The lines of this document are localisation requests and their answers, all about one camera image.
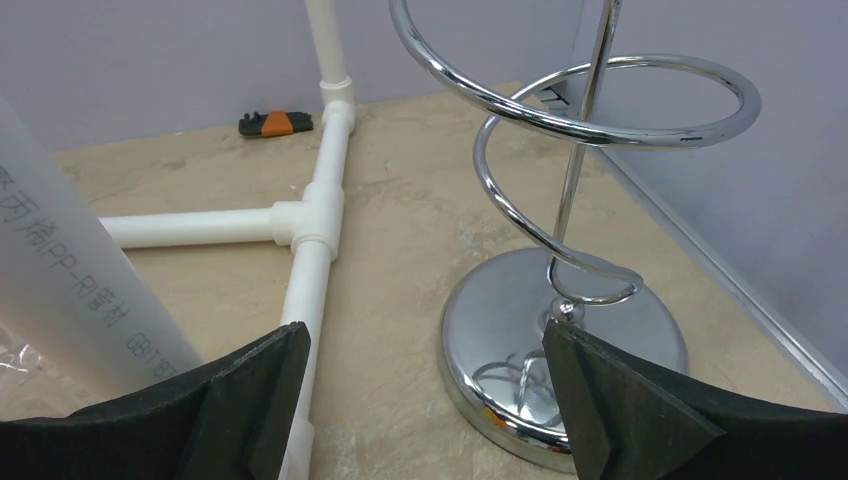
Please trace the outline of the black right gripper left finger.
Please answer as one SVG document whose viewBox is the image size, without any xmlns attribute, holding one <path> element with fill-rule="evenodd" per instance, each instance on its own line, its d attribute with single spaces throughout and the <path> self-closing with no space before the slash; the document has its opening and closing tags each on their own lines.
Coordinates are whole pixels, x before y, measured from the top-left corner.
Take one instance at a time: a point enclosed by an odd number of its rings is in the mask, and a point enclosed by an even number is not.
<svg viewBox="0 0 848 480">
<path fill-rule="evenodd" d="M 294 322 L 65 418 L 1 424 L 4 479 L 275 479 L 311 338 Z"/>
</svg>

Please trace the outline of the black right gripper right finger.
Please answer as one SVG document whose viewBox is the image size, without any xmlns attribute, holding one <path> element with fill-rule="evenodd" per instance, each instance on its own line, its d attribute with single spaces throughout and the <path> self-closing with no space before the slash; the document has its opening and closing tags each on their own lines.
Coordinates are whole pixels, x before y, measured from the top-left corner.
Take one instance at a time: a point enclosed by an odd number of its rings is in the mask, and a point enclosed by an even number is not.
<svg viewBox="0 0 848 480">
<path fill-rule="evenodd" d="M 847 417 L 733 393 L 551 321 L 543 349 L 581 479 L 844 479 Z"/>
</svg>

